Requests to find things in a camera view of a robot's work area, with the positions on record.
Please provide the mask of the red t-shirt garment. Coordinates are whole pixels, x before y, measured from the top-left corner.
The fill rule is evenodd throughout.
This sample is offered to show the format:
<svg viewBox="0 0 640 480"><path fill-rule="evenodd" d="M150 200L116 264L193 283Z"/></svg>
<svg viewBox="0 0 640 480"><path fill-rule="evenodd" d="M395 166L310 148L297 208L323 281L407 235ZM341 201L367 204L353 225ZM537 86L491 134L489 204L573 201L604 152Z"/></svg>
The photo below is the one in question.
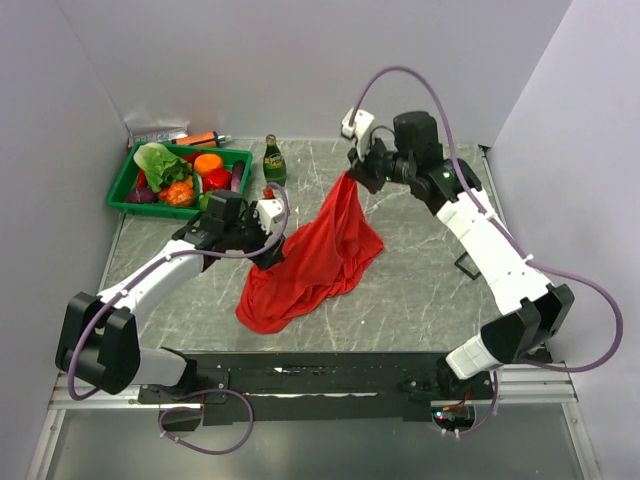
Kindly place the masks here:
<svg viewBox="0 0 640 480"><path fill-rule="evenodd" d="M356 181L342 174L316 218L285 241L284 261L267 270L251 268L236 317L255 333L278 333L324 300L351 292L383 250Z"/></svg>

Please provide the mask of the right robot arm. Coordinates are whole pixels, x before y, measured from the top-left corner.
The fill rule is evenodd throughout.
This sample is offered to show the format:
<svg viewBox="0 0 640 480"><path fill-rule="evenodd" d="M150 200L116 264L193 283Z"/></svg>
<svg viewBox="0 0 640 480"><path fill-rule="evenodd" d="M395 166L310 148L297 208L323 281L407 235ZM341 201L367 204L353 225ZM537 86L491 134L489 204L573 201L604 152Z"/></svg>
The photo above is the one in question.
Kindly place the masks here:
<svg viewBox="0 0 640 480"><path fill-rule="evenodd" d="M568 286L553 285L529 266L500 233L503 224L478 177L466 162L455 164L444 157L431 115L414 111L396 116L394 149L375 136L376 125L364 110L345 115L341 133L354 143L348 153L349 176L370 193L387 182L408 186L462 244L500 312L443 360L437 387L444 396L459 398L478 373L511 364L552 337L575 297Z"/></svg>

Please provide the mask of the green toy vegetable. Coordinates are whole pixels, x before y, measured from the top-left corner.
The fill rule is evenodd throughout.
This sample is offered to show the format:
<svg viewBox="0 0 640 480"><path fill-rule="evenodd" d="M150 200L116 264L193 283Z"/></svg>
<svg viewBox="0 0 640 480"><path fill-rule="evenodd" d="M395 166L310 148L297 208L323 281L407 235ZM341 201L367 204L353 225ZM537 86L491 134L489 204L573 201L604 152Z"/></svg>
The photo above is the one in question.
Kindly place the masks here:
<svg viewBox="0 0 640 480"><path fill-rule="evenodd" d="M212 195L212 191L207 191L200 196L199 209L201 211L205 211L207 209L211 195Z"/></svg>

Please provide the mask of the red toy pepper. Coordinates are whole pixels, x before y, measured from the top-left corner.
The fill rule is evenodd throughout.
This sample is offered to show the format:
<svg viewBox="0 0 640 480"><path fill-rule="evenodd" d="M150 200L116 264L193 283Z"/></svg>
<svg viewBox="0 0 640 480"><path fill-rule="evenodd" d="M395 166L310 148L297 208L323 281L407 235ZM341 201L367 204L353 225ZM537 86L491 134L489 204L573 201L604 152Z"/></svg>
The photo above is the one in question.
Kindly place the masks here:
<svg viewBox="0 0 640 480"><path fill-rule="evenodd" d="M230 190L232 173L224 168L217 168L202 178L203 191Z"/></svg>

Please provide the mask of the purple toy eggplant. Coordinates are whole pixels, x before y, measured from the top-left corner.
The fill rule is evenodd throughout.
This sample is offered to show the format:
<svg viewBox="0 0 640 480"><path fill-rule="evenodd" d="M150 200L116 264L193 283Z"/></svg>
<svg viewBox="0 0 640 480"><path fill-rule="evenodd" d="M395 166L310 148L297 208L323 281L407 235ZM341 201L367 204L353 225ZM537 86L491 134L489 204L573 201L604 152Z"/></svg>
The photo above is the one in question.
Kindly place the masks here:
<svg viewBox="0 0 640 480"><path fill-rule="evenodd" d="M243 161L234 163L231 170L230 190L236 193L241 192L242 179L246 164Z"/></svg>

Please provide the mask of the green glass bottle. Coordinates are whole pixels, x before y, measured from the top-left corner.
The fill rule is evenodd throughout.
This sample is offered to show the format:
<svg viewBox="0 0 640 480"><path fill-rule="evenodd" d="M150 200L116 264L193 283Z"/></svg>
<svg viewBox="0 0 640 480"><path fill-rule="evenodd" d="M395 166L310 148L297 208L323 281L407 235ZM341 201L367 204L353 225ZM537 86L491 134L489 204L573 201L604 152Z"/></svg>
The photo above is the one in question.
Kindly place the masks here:
<svg viewBox="0 0 640 480"><path fill-rule="evenodd" d="M277 183L285 186L287 168L281 150L277 145L274 134L268 134L265 138L266 148L263 156L263 174L267 183Z"/></svg>

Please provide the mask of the orange toy pumpkin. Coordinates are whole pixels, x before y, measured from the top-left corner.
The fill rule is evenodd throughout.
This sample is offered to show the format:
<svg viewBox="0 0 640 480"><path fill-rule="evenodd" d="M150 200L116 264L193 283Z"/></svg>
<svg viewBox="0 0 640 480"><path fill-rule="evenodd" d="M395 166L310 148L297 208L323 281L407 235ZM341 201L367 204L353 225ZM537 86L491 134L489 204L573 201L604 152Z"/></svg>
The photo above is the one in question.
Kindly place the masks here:
<svg viewBox="0 0 640 480"><path fill-rule="evenodd" d="M195 198L195 190L188 182L176 182L158 193L161 202L173 207L191 207Z"/></svg>

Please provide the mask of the toy orange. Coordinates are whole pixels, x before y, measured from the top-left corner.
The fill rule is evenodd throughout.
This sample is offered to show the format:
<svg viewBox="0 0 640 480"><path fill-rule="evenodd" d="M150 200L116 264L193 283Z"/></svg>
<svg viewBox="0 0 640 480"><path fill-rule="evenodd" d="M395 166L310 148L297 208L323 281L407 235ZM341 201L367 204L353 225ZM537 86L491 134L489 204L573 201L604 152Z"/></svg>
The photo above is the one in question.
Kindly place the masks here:
<svg viewBox="0 0 640 480"><path fill-rule="evenodd" d="M194 160L193 170L201 177L207 176L214 170L224 167L224 161L216 153L200 154Z"/></svg>

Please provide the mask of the orange black tube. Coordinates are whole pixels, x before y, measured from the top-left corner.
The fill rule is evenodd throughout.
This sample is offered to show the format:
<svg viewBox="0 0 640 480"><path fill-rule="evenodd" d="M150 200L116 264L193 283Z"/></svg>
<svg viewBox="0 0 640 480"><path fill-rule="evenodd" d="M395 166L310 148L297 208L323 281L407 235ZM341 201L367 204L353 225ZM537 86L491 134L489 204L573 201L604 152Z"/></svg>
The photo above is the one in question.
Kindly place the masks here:
<svg viewBox="0 0 640 480"><path fill-rule="evenodd" d="M188 135L171 140L172 144L196 147L220 147L232 140L230 135L221 135L215 131L209 131L196 135Z"/></svg>

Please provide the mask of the toy lettuce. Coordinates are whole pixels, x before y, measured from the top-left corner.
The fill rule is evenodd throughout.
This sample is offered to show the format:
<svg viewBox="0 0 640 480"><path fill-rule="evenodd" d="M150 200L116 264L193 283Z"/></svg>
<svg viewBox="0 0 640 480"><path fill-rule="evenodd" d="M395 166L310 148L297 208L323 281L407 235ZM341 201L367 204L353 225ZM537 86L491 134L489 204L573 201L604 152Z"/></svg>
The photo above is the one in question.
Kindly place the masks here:
<svg viewBox="0 0 640 480"><path fill-rule="evenodd" d="M182 182L190 175L189 163L173 154L165 145L146 143L133 156L136 165L144 172L147 184L154 193Z"/></svg>

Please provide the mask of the purple toy onion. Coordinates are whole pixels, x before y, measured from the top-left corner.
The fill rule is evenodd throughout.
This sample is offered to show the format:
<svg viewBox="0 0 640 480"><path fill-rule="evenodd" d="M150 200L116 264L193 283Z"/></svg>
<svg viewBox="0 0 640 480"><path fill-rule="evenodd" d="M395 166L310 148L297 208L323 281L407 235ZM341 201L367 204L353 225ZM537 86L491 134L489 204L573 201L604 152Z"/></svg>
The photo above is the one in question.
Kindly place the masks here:
<svg viewBox="0 0 640 480"><path fill-rule="evenodd" d="M129 204L153 204L157 200L156 194L149 187L136 187L126 196L125 202Z"/></svg>

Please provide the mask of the red toy chili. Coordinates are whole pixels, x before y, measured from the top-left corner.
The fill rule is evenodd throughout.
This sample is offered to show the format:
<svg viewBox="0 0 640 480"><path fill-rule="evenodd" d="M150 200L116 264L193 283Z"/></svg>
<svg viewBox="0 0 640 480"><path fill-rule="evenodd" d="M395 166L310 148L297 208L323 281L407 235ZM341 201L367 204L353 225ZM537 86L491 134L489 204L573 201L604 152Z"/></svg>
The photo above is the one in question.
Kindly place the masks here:
<svg viewBox="0 0 640 480"><path fill-rule="evenodd" d="M147 179L146 179L145 172L143 170L139 170L138 171L136 187L137 188L146 188L147 187Z"/></svg>

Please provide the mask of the crumpled white packet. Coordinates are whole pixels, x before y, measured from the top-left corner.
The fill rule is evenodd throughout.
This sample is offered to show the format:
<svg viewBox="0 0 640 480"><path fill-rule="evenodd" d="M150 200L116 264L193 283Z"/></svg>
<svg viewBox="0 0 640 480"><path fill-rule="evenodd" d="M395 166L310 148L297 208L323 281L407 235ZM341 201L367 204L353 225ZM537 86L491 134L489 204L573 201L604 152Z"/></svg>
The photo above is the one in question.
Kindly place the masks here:
<svg viewBox="0 0 640 480"><path fill-rule="evenodd" d="M188 135L189 122L178 118L165 119L127 119L128 146L136 143L169 142Z"/></svg>

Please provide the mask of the small black frame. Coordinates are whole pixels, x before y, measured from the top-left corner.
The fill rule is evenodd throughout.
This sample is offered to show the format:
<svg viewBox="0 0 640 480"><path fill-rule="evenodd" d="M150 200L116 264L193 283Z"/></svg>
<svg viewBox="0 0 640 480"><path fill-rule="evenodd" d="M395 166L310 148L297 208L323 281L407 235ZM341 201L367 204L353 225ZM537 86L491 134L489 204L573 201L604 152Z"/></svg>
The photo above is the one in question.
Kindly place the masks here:
<svg viewBox="0 0 640 480"><path fill-rule="evenodd" d="M454 266L472 281L481 276L480 270L475 266L471 256L464 252L455 261Z"/></svg>

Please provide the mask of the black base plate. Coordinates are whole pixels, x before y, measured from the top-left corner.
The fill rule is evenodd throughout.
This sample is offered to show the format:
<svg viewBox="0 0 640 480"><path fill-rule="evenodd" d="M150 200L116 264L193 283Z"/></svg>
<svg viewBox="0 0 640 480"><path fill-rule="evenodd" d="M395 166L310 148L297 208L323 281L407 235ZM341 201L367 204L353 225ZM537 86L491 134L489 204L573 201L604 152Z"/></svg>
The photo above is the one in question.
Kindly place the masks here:
<svg viewBox="0 0 640 480"><path fill-rule="evenodd" d="M488 372L458 380L442 353L219 352L192 353L196 395L139 391L143 405L200 407L206 426L243 421L400 418L429 422L438 404L488 400Z"/></svg>

